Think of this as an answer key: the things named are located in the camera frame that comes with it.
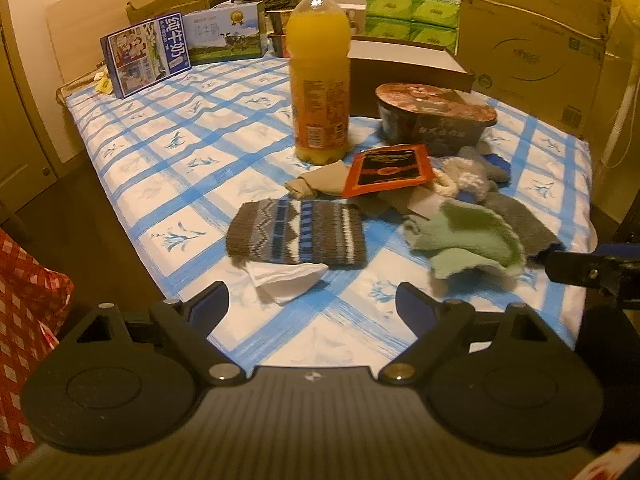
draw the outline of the circular pad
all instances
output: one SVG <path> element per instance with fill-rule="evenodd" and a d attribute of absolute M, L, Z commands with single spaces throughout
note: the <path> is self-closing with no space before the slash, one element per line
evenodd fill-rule
<path fill-rule="evenodd" d="M 193 379 L 172 359 L 110 341 L 71 348 L 53 352 L 46 373 L 37 368 L 22 390 L 32 431 L 51 445 L 131 449 L 169 434 L 191 409 Z"/>
<path fill-rule="evenodd" d="M 457 436 L 521 456 L 584 441 L 602 409 L 602 391 L 582 362 L 562 352 L 492 351 L 442 365 L 426 389 L 434 416 Z"/>

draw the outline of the wooden headboard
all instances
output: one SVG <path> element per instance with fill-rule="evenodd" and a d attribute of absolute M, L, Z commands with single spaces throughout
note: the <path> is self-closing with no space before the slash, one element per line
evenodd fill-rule
<path fill-rule="evenodd" d="M 127 27 L 129 0 L 60 0 L 45 10 L 56 61 L 65 83 L 101 62 L 100 38 Z"/>

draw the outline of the small yellow item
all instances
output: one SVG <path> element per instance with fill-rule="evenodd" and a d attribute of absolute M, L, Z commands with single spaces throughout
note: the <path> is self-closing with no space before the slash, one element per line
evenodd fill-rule
<path fill-rule="evenodd" d="M 110 94 L 113 92 L 113 84 L 108 75 L 103 75 L 95 86 L 95 91 L 102 94 Z"/>

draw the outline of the bottle label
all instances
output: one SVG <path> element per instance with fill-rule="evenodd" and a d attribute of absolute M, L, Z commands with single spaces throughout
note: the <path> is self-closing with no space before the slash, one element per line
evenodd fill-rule
<path fill-rule="evenodd" d="M 291 79 L 296 145 L 311 150 L 343 146 L 349 124 L 348 80 Z"/>

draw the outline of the blue grid pattern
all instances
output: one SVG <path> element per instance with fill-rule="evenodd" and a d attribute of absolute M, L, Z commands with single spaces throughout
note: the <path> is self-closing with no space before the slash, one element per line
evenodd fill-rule
<path fill-rule="evenodd" d="M 487 101 L 498 124 L 483 140 L 512 165 L 502 192 L 525 203 L 566 247 L 587 251 L 588 145 Z M 535 266 L 515 280 L 476 270 L 435 280 L 428 261 L 409 251 L 402 217 L 375 198 L 364 217 L 365 269 L 332 269 L 283 307 L 256 291 L 226 256 L 228 224 L 243 202 L 283 197 L 282 184 L 311 168 L 292 148 L 286 60 L 198 66 L 124 100 L 87 89 L 68 106 L 111 205 L 163 293 L 187 300 L 214 280 L 226 282 L 229 313 L 209 339 L 246 370 L 265 363 L 377 372 L 415 339 L 394 303 L 405 280 L 478 310 L 524 301 L 567 344 L 575 342 L 583 289 L 551 283 Z M 351 118 L 355 151 L 380 145 L 378 129 L 377 120 Z"/>

